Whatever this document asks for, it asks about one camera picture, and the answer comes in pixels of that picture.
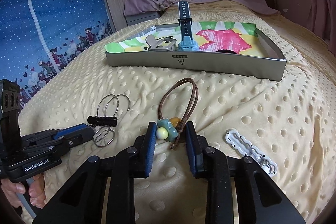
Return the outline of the left human hand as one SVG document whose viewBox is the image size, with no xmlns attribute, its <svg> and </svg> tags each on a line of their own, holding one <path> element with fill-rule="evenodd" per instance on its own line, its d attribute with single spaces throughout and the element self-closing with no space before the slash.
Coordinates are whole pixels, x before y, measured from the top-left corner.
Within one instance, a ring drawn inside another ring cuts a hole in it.
<svg viewBox="0 0 336 224">
<path fill-rule="evenodd" d="M 45 206 L 45 179 L 43 174 L 37 174 L 33 177 L 34 182 L 29 187 L 30 202 L 37 208 L 42 209 Z M 22 205 L 17 194 L 25 194 L 26 188 L 22 183 L 13 183 L 8 178 L 1 180 L 1 189 L 4 192 L 9 203 L 17 208 Z"/>
</svg>

